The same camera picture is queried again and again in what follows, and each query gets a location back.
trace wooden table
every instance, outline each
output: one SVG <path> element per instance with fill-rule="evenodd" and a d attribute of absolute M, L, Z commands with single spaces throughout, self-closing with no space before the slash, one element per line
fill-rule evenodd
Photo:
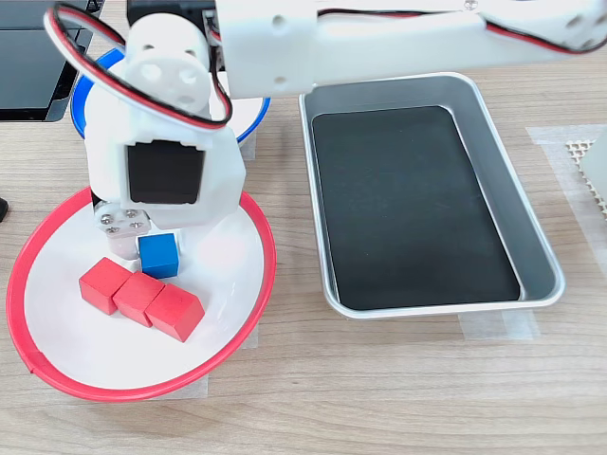
<path fill-rule="evenodd" d="M 126 30 L 122 2 L 104 18 Z M 96 41 L 91 52 L 106 49 Z M 123 405 L 64 395 L 28 373 L 0 318 L 4 454 L 599 454 L 607 450 L 607 282 L 526 126 L 607 122 L 607 52 L 470 71 L 568 290 L 531 342 L 466 341 L 457 317 L 356 322 L 322 296 L 296 101 L 273 100 L 246 190 L 278 247 L 259 348 L 211 374 L 209 397 Z M 28 235 L 87 185 L 83 142 L 58 123 L 0 124 L 0 294 Z"/>

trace red cube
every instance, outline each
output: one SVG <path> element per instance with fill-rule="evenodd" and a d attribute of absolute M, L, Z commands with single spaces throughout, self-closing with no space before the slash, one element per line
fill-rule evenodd
<path fill-rule="evenodd" d="M 205 316 L 205 310 L 197 296 L 167 284 L 145 314 L 158 330 L 184 342 Z"/>
<path fill-rule="evenodd" d="M 135 272 L 116 293 L 114 303 L 127 318 L 152 327 L 152 322 L 145 316 L 145 310 L 163 288 L 163 282 L 145 273 Z"/>
<path fill-rule="evenodd" d="M 83 299 L 112 315 L 118 309 L 112 297 L 131 275 L 126 268 L 103 258 L 80 278 Z"/>

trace blue cube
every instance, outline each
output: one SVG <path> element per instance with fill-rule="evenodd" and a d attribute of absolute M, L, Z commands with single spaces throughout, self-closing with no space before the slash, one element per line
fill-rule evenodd
<path fill-rule="evenodd" d="M 179 253 L 174 234 L 139 237 L 141 271 L 150 277 L 176 277 L 179 271 Z"/>

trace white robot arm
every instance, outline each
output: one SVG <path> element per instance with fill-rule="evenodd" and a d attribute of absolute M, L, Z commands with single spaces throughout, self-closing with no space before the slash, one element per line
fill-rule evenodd
<path fill-rule="evenodd" d="M 315 85 L 551 61 L 607 38 L 604 0 L 398 4 L 316 11 L 311 2 L 217 2 L 231 94 L 277 97 Z"/>
<path fill-rule="evenodd" d="M 550 61 L 607 43 L 605 0 L 401 0 L 398 9 L 321 9 L 310 0 L 130 0 L 128 42 L 57 5 L 49 36 L 89 79 L 85 146 L 96 222 L 113 251 L 137 257 L 151 228 L 209 228 L 238 207 L 245 167 L 233 98 L 473 66 Z M 99 32 L 125 59 L 108 72 L 70 41 L 63 20 Z M 226 115 L 211 118 L 214 89 Z"/>

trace metal tray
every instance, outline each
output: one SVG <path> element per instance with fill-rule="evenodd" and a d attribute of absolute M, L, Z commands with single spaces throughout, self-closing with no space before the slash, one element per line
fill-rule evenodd
<path fill-rule="evenodd" d="M 340 284 L 336 279 L 329 239 L 334 235 L 334 241 L 339 239 L 341 242 L 342 236 L 340 232 L 330 231 L 327 225 L 317 150 L 317 148 L 326 150 L 326 144 L 317 144 L 313 122 L 315 118 L 323 115 L 394 110 L 410 110 L 411 113 L 412 109 L 431 106 L 439 106 L 451 114 L 450 122 L 454 124 L 455 134 L 461 141 L 462 155 L 467 156 L 469 160 L 467 163 L 473 170 L 470 172 L 471 180 L 474 181 L 472 183 L 478 185 L 476 188 L 480 189 L 479 194 L 482 194 L 484 206 L 490 215 L 490 218 L 489 215 L 487 218 L 497 233 L 498 243 L 502 244 L 520 292 L 517 291 L 517 296 L 512 300 L 463 301 L 454 297 L 453 301 L 416 302 L 405 298 L 386 301 L 384 293 L 377 291 L 377 300 L 384 299 L 384 302 L 379 305 L 374 302 L 370 309 L 359 309 L 349 301 L 342 301 L 343 296 L 340 297 Z M 565 288 L 561 266 L 543 234 L 478 87 L 473 81 L 455 73 L 440 73 L 379 82 L 319 87 L 312 93 L 300 97 L 300 107 L 321 260 L 322 285 L 326 299 L 338 313 L 351 319 L 383 319 L 527 309 L 550 305 L 561 297 Z M 406 149 L 406 144 L 396 145 L 394 153 Z M 416 214 L 411 212 L 408 216 L 414 219 Z M 466 260 L 466 257 L 462 257 L 463 263 Z"/>

